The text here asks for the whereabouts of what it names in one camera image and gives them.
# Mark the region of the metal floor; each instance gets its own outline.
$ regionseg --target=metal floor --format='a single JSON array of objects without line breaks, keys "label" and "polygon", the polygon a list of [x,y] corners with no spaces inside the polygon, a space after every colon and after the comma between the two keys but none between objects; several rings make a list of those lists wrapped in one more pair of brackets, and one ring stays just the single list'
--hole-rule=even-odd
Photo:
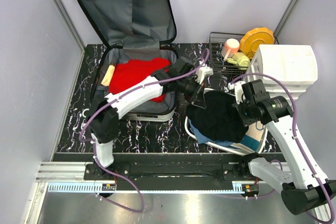
[{"label": "metal floor", "polygon": [[[265,194],[270,191],[261,185]],[[47,193],[39,224],[311,224],[306,214],[292,215],[279,194],[259,200],[238,200],[219,195],[146,194],[143,214],[133,214],[93,194]],[[136,194],[115,194],[110,199],[139,208]]]}]

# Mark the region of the beige item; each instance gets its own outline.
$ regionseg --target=beige item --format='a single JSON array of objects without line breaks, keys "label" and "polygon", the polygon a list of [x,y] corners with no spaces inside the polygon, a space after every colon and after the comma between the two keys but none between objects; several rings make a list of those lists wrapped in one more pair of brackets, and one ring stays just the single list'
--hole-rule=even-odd
[{"label": "beige item", "polygon": [[101,81],[103,86],[108,87],[110,85],[115,69],[116,67],[114,65],[109,65],[109,68],[107,69],[106,74]]},{"label": "beige item", "polygon": [[242,52],[235,53],[232,58],[227,58],[226,61],[238,66],[240,70],[247,70],[250,66],[250,59]]}]

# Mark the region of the white plastic container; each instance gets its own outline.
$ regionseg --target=white plastic container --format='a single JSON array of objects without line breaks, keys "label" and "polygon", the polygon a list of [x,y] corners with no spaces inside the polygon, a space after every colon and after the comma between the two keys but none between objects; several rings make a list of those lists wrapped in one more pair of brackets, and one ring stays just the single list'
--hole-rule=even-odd
[{"label": "white plastic container", "polygon": [[[260,45],[246,73],[264,73],[281,81],[296,100],[318,78],[316,58],[311,46],[303,45]],[[271,97],[278,95],[289,98],[276,82],[260,77],[248,76],[245,81],[261,79]]]}]

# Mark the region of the suitcase lid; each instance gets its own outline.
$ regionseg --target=suitcase lid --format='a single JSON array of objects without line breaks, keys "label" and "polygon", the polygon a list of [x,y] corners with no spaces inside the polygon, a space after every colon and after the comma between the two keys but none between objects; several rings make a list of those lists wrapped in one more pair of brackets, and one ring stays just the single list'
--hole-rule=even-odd
[{"label": "suitcase lid", "polygon": [[176,37],[169,0],[77,1],[107,47],[159,46]]}]

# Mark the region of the red sweater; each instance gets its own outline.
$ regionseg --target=red sweater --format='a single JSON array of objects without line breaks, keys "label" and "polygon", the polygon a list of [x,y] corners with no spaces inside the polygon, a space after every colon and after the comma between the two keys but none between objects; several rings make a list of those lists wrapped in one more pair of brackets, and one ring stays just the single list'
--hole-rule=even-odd
[{"label": "red sweater", "polygon": [[[170,62],[163,58],[154,58],[150,61],[129,60],[125,64],[118,64],[110,82],[109,92],[118,94],[146,79],[154,71],[170,65]],[[153,98],[154,102],[163,102],[165,95]]]}]

